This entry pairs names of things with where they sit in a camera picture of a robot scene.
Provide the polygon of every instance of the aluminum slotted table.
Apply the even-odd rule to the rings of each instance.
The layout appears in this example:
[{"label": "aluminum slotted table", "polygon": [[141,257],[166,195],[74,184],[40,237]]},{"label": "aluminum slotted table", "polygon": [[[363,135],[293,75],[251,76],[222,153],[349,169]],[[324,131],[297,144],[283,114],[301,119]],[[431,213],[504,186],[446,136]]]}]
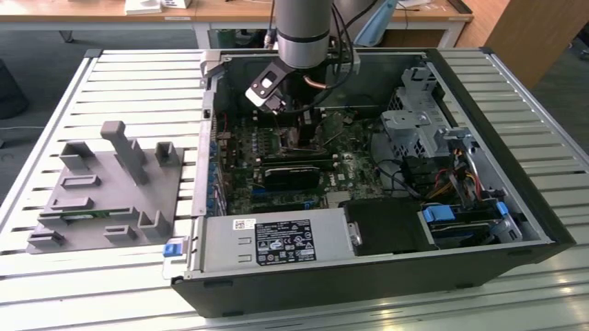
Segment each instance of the aluminum slotted table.
[{"label": "aluminum slotted table", "polygon": [[[0,209],[2,330],[567,330],[589,323],[589,162],[492,54],[440,50],[578,245],[479,288],[204,319],[161,275],[161,246],[25,254],[65,141],[93,150],[121,120],[142,148],[182,147],[174,235],[190,231],[201,118],[200,51],[117,50],[84,58]],[[454,112],[460,123],[460,116]]]}]

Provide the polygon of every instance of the green circuit board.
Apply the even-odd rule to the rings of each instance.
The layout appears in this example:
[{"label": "green circuit board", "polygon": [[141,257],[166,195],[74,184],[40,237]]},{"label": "green circuit board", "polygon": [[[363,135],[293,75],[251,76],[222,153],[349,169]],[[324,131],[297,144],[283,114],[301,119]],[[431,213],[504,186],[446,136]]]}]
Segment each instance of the green circuit board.
[{"label": "green circuit board", "polygon": [[224,174],[228,181],[227,214],[327,208],[328,192],[345,191],[351,199],[381,197],[381,183],[365,150],[367,125],[371,121],[352,121],[344,111],[327,115],[317,130],[315,148],[319,153],[333,156],[333,171],[320,172],[316,188],[279,192],[265,191],[260,170],[253,163],[261,153],[272,155],[285,152],[280,150],[279,135],[287,129],[256,128],[247,124],[236,128],[237,153],[229,161],[232,167],[225,167]]}]

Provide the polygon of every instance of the sticker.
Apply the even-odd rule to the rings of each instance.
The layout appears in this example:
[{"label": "sticker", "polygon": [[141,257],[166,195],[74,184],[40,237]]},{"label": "sticker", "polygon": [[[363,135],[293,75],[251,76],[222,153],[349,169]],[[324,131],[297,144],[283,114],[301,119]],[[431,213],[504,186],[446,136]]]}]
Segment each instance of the sticker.
[{"label": "sticker", "polygon": [[164,17],[164,20],[165,21],[189,21],[190,18],[177,16],[177,17]]},{"label": "sticker", "polygon": [[256,219],[233,219],[232,229],[233,230],[252,230],[256,224]]},{"label": "sticker", "polygon": [[311,221],[308,219],[257,224],[253,220],[253,225],[256,228],[256,262],[259,265],[316,260]]}]

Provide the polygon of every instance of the gray carpet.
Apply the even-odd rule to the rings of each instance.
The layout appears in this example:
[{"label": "gray carpet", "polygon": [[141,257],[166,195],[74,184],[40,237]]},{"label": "gray carpet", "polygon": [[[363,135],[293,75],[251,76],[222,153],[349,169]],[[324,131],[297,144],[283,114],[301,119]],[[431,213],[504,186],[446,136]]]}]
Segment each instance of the gray carpet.
[{"label": "gray carpet", "polygon": [[[44,126],[88,48],[177,49],[194,48],[192,31],[74,32],[64,43],[57,32],[0,31],[0,58],[17,80],[30,106],[17,117],[0,120],[0,128]],[[589,61],[578,59],[580,46],[567,50],[532,93],[589,150]],[[0,201],[10,189],[40,130],[0,130]]]},{"label": "gray carpet", "polygon": [[[0,31],[0,59],[27,97],[26,111],[0,128],[44,126],[88,48],[108,50],[196,48],[189,30],[76,31],[64,43],[56,31]],[[0,201],[10,189],[41,130],[0,130]]]}]

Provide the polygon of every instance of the blue clip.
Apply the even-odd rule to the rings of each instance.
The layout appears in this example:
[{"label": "blue clip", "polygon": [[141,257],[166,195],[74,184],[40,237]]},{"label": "blue clip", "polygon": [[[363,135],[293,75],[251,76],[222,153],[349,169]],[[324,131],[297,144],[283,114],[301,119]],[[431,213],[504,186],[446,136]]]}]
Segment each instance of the blue clip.
[{"label": "blue clip", "polygon": [[430,223],[435,220],[434,215],[431,214],[431,212],[427,209],[423,210],[422,214],[423,214],[424,221],[427,223]]},{"label": "blue clip", "polygon": [[448,205],[431,205],[423,210],[423,217],[426,222],[432,221],[451,221],[456,219],[454,212]]},{"label": "blue clip", "polygon": [[181,256],[181,244],[166,243],[164,246],[164,257],[180,257]]},{"label": "blue clip", "polygon": [[500,212],[502,216],[506,216],[508,214],[508,209],[507,209],[507,205],[504,205],[504,202],[499,201],[496,203],[496,210],[498,212]]}]

